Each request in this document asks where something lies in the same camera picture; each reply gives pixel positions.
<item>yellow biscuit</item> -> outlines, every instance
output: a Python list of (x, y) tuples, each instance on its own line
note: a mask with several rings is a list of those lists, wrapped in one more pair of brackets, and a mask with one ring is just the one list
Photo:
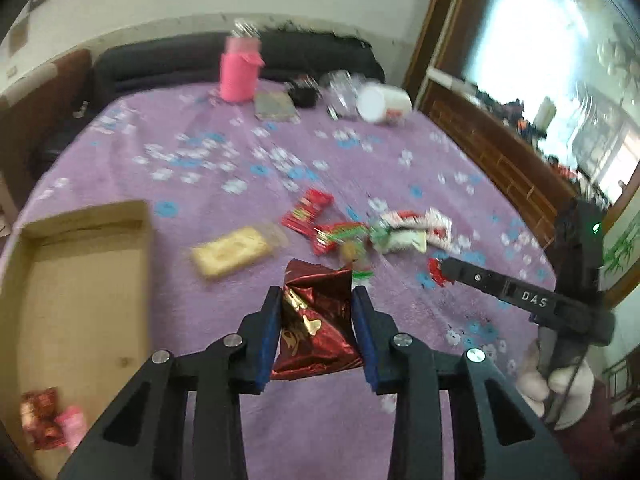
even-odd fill
[(223, 276), (268, 256), (272, 247), (253, 227), (243, 227), (191, 249), (191, 257), (206, 278)]

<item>white cup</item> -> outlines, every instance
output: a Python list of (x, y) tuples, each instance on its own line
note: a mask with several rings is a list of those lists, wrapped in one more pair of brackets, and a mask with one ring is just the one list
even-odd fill
[(369, 83), (358, 92), (356, 107), (367, 123), (396, 124), (411, 111), (411, 98), (401, 88)]

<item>floral tablecloth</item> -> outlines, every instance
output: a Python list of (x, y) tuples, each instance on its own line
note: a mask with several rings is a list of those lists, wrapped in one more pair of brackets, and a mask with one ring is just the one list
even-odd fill
[[(260, 308), (270, 285), (282, 284), (291, 258), (338, 267), (337, 256), (313, 256), (308, 240), (294, 232), (275, 257), (219, 282), (205, 282), (188, 259), (195, 244), (278, 221), (311, 186), (335, 196), (322, 216), (326, 222), (435, 207), (452, 219), (462, 259), (553, 288), (543, 251), (505, 197), (422, 114), (386, 127), (334, 122), (318, 106), (301, 110), (295, 123), (261, 122), (252, 104), (211, 101), (212, 88), (157, 89), (114, 102), (41, 179), (18, 220), (19, 227), (84, 206), (148, 200), (156, 231), (149, 306), (154, 349), (186, 354), (232, 332)], [(423, 254), (375, 255), (373, 263), (372, 302), (393, 315), (400, 330), (441, 351), (481, 347), (514, 376), (536, 335), (525, 312), (465, 285), (439, 288)], [(382, 480), (394, 408), (393, 397), (371, 393), (359, 369), (271, 382), (261, 396), (242, 398), (249, 476)], [(445, 416), (446, 476), (452, 478), (449, 433)], [(189, 460), (185, 469), (188, 475)]]

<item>silver screw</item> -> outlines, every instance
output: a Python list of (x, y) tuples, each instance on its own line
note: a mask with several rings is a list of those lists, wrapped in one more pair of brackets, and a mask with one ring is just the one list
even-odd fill
[(225, 344), (225, 346), (234, 348), (242, 344), (242, 336), (240, 334), (225, 335), (225, 338), (222, 340), (222, 342)]
[(167, 362), (169, 357), (171, 357), (171, 355), (166, 350), (158, 350), (151, 356), (151, 360), (157, 365), (161, 365), (162, 363)]
[(394, 345), (396, 346), (409, 346), (413, 342), (414, 342), (414, 338), (412, 338), (410, 335), (405, 334), (403, 332), (396, 334), (394, 336)]
[(479, 348), (471, 348), (466, 351), (466, 358), (474, 363), (481, 363), (484, 361), (484, 352)]

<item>maroon sleeve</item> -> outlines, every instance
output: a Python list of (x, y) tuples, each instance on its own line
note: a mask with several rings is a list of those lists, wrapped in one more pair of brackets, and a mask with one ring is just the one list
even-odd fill
[(555, 433), (582, 480), (602, 478), (602, 473), (610, 469), (608, 466), (615, 460), (618, 445), (609, 428), (610, 416), (605, 386), (596, 380), (584, 416), (573, 426)]

